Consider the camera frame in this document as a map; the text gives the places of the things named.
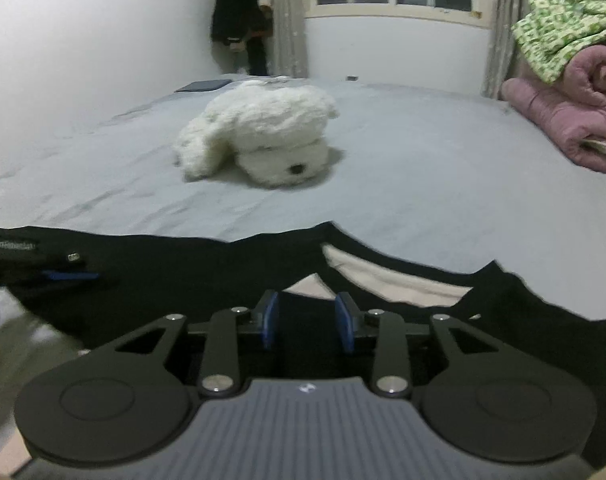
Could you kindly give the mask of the green patterned blanket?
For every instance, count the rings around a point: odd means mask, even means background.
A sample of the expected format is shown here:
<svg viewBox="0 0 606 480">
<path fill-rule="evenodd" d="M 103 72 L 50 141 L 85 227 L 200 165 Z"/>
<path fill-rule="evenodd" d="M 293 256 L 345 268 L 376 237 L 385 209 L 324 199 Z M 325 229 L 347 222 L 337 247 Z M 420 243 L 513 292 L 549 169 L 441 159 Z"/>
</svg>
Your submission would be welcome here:
<svg viewBox="0 0 606 480">
<path fill-rule="evenodd" d="M 545 84 L 556 82 L 580 51 L 606 42 L 606 0 L 529 0 L 529 6 L 512 33 Z"/>
</svg>

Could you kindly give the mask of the pink rolled quilt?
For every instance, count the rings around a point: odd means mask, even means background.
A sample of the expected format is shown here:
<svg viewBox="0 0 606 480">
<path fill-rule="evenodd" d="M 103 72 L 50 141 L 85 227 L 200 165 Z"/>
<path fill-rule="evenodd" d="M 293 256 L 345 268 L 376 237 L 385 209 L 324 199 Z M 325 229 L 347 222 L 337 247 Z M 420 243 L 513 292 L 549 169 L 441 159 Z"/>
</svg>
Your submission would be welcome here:
<svg viewBox="0 0 606 480">
<path fill-rule="evenodd" d="M 503 82 L 501 97 L 574 164 L 606 174 L 606 44 L 570 58 L 553 84 L 527 66 Z"/>
</svg>

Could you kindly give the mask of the beige black raglan shirt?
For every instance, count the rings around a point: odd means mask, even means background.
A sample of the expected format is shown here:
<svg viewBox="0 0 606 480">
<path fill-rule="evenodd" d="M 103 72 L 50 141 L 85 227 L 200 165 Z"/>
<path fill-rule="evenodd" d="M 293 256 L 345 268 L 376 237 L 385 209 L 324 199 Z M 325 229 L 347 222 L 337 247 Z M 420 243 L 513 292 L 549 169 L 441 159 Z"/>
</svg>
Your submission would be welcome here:
<svg viewBox="0 0 606 480">
<path fill-rule="evenodd" d="M 280 378 L 352 376 L 366 372 L 369 362 L 343 350 L 335 295 L 346 292 L 361 310 L 394 312 L 408 323 L 453 315 L 582 380 L 597 405 L 583 455 L 594 467 L 606 465 L 606 320 L 547 304 L 497 263 L 471 274 L 430 268 L 382 255 L 332 223 L 237 242 L 36 226 L 0 231 L 78 249 L 100 272 L 95 280 L 36 276 L 3 287 L 88 349 L 173 312 L 207 322 L 218 310 L 251 307 L 275 290 L 273 348 L 267 356 L 248 353 L 245 362 Z"/>
</svg>

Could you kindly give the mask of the dark tablet on bed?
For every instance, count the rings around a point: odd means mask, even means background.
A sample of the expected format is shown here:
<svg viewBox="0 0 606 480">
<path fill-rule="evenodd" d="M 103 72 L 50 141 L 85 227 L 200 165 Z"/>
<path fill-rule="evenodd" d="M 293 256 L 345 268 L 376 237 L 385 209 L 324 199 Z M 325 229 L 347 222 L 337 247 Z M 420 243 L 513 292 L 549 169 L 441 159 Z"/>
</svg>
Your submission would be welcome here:
<svg viewBox="0 0 606 480">
<path fill-rule="evenodd" d="M 223 79 L 211 79 L 211 80 L 199 80 L 192 81 L 190 84 L 186 84 L 176 90 L 176 93 L 201 93 L 217 91 L 231 84 L 233 81 L 229 78 Z"/>
</svg>

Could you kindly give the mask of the white lace curtain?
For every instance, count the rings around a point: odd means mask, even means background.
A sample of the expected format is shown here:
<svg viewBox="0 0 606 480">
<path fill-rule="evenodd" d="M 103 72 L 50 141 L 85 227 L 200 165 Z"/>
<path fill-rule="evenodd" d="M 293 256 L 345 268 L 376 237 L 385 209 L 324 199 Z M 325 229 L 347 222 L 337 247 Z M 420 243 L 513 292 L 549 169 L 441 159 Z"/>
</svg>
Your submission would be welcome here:
<svg viewBox="0 0 606 480">
<path fill-rule="evenodd" d="M 307 78 L 305 0 L 273 0 L 273 72 L 279 76 Z"/>
</svg>

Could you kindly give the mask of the right side lace curtain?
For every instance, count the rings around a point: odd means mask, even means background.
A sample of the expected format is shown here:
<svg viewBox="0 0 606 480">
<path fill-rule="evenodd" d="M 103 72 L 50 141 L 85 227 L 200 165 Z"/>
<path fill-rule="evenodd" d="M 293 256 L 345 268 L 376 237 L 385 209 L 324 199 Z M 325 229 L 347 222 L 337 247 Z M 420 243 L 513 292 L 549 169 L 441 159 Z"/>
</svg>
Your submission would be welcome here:
<svg viewBox="0 0 606 480">
<path fill-rule="evenodd" d="M 490 42 L 481 90 L 485 98 L 497 99 L 503 82 L 518 72 L 521 54 L 512 26 L 529 12 L 529 0 L 492 0 Z"/>
</svg>

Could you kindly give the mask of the hanging black coat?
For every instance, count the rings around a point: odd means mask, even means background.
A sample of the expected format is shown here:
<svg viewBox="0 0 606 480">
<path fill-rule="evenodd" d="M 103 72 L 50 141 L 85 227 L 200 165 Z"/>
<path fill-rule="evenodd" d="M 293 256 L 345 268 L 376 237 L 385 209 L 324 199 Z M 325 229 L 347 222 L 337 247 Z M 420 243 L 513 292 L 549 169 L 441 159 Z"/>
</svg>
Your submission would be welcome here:
<svg viewBox="0 0 606 480">
<path fill-rule="evenodd" d="M 210 37 L 230 50 L 245 50 L 248 73 L 267 76 L 265 39 L 273 24 L 271 0 L 215 0 Z"/>
</svg>

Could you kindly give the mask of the white plush dog toy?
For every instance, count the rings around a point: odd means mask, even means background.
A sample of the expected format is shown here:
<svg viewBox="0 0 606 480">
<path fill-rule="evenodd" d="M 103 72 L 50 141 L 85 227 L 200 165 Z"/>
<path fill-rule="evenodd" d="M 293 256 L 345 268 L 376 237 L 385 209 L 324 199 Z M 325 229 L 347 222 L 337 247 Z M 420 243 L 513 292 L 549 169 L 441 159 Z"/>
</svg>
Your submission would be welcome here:
<svg viewBox="0 0 606 480">
<path fill-rule="evenodd" d="M 335 100 L 311 84 L 246 80 L 179 131 L 175 164 L 189 181 L 212 177 L 231 160 L 263 188 L 298 185 L 327 169 L 325 130 L 338 117 Z"/>
</svg>

